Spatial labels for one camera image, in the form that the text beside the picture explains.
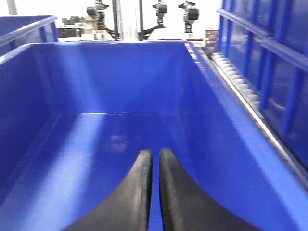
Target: blue plastic bin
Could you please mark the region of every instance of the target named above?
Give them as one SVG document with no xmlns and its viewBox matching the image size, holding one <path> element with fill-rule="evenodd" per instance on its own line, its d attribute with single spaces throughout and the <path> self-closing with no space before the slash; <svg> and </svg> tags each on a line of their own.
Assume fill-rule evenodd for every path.
<svg viewBox="0 0 308 231">
<path fill-rule="evenodd" d="M 57 42 L 56 16 L 0 17 L 0 56 L 23 44 Z"/>
<path fill-rule="evenodd" d="M 261 98 L 268 123 L 308 169 L 308 1 L 229 0 L 219 49 Z"/>
<path fill-rule="evenodd" d="M 0 60 L 0 99 L 3 230 L 63 229 L 151 149 L 149 230 L 162 231 L 162 148 L 244 220 L 308 230 L 307 192 L 190 43 L 24 45 Z"/>
</svg>

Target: bin floor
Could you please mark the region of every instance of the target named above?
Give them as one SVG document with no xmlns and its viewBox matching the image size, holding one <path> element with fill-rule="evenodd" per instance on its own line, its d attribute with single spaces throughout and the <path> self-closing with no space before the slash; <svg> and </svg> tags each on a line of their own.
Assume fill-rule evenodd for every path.
<svg viewBox="0 0 308 231">
<path fill-rule="evenodd" d="M 149 230 L 162 230 L 159 150 L 171 148 L 197 178 L 187 112 L 52 116 L 0 191 L 2 230 L 57 231 L 86 215 L 122 181 L 139 150 L 154 154 Z"/>
</svg>

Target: robotic arm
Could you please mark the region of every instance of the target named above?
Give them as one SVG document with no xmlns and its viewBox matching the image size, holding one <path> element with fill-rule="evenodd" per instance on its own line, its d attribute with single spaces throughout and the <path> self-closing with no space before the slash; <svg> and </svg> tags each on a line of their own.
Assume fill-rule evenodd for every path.
<svg viewBox="0 0 308 231">
<path fill-rule="evenodd" d="M 199 10 L 193 6 L 196 3 L 188 2 L 179 5 L 179 8 L 185 10 L 183 20 L 185 22 L 185 33 L 192 33 L 192 24 L 199 18 Z"/>
<path fill-rule="evenodd" d="M 117 14 L 115 12 L 116 8 L 116 1 L 113 0 L 113 5 L 114 5 L 114 24 L 115 24 L 115 29 L 110 30 L 105 27 L 105 9 L 109 7 L 109 5 L 105 5 L 102 3 L 102 0 L 96 0 L 94 6 L 90 6 L 87 8 L 87 13 L 89 16 L 93 18 L 97 18 L 97 29 L 98 30 L 105 30 L 107 31 L 111 37 L 115 40 L 119 40 L 119 32 L 117 29 Z"/>
<path fill-rule="evenodd" d="M 141 9 L 140 14 L 142 14 L 142 1 L 140 2 L 141 2 L 140 3 L 140 9 Z M 141 33 L 140 33 L 139 40 L 147 40 L 155 29 L 165 28 L 163 18 L 165 14 L 167 13 L 167 5 L 164 4 L 161 0 L 158 0 L 158 3 L 156 5 L 153 5 L 152 7 L 156 9 L 157 26 L 154 26 L 151 29 L 144 30 L 143 29 L 143 19 L 141 19 Z"/>
</svg>

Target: bin rim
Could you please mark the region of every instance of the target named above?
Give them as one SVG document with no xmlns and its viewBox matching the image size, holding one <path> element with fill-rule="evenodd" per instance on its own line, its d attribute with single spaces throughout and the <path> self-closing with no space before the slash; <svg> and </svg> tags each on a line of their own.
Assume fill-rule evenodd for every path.
<svg viewBox="0 0 308 231">
<path fill-rule="evenodd" d="M 15 39 L 17 39 L 18 37 L 27 34 L 33 30 L 36 30 L 40 27 L 46 26 L 52 22 L 54 22 L 58 17 L 57 16 L 53 16 L 53 15 L 36 15 L 36 16 L 19 16 L 19 15 L 15 15 L 15 16 L 4 16 L 2 18 L 10 18 L 10 17 L 20 17 L 20 18 L 25 18 L 25 17 L 45 17 L 41 20 L 35 21 L 33 23 L 30 23 L 28 25 L 22 26 L 19 29 L 16 29 L 6 35 L 0 36 L 0 46 L 3 46 Z"/>
<path fill-rule="evenodd" d="M 32 42 L 32 43 L 27 43 L 27 44 L 23 44 L 7 53 L 5 53 L 4 55 L 0 56 L 0 65 L 5 63 L 6 61 L 8 61 L 9 59 L 17 56 L 19 53 L 30 49 L 32 46 L 37 46 L 37 45 L 42 45 L 42 46 L 68 46 L 68 45 L 82 45 L 82 44 L 93 44 L 93 45 L 131 45 L 131 44 L 149 44 L 149 43 L 180 43 L 183 44 L 184 46 L 186 46 L 186 48 L 188 48 L 187 46 L 191 46 L 192 43 L 189 41 L 139 41 L 139 42 L 135 42 L 135 43 L 130 43 L 130 42 L 123 42 L 123 41 L 106 41 L 106 42 L 92 42 L 92 41 L 85 41 L 85 42 Z"/>
</svg>

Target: blue crate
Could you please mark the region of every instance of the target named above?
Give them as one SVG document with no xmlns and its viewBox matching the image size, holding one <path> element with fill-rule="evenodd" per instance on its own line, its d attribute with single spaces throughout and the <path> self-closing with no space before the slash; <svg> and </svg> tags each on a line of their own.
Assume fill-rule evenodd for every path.
<svg viewBox="0 0 308 231">
<path fill-rule="evenodd" d="M 27 43 L 57 42 L 56 16 L 0 17 L 0 56 Z"/>
<path fill-rule="evenodd" d="M 262 114 L 306 168 L 307 9 L 306 0 L 229 0 L 218 10 L 218 49 L 260 96 Z"/>
<path fill-rule="evenodd" d="M 190 43 L 24 45 L 0 60 L 0 99 L 3 230 L 63 229 L 151 149 L 149 230 L 162 231 L 161 148 L 244 220 L 308 230 L 305 189 Z"/>
</svg>

